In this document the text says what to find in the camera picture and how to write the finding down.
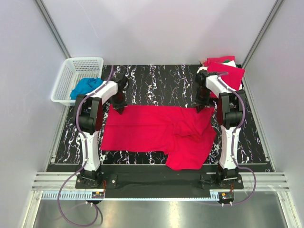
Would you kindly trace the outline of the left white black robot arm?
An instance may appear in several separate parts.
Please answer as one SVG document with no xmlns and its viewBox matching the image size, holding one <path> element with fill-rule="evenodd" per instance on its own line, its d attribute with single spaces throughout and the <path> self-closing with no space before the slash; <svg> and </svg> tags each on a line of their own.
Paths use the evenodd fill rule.
<svg viewBox="0 0 304 228">
<path fill-rule="evenodd" d="M 124 91 L 129 86 L 126 76 L 107 79 L 97 89 L 76 97 L 74 122 L 82 145 L 82 165 L 76 171 L 77 183 L 92 188 L 105 185 L 98 155 L 98 136 L 103 125 L 103 105 L 109 101 L 122 114 L 127 106 Z"/>
</svg>

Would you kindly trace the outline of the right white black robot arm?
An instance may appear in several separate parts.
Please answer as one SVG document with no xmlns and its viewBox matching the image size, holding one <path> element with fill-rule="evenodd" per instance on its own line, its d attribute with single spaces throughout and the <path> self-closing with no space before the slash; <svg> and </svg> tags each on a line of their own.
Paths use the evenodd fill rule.
<svg viewBox="0 0 304 228">
<path fill-rule="evenodd" d="M 215 176 L 208 184 L 228 189 L 238 182 L 237 150 L 240 128 L 245 120 L 245 91 L 236 91 L 221 78 L 227 72 L 212 73 L 200 67 L 195 76 L 198 84 L 195 107 L 199 113 L 217 98 L 217 122 L 222 132 L 222 151 Z"/>
</svg>

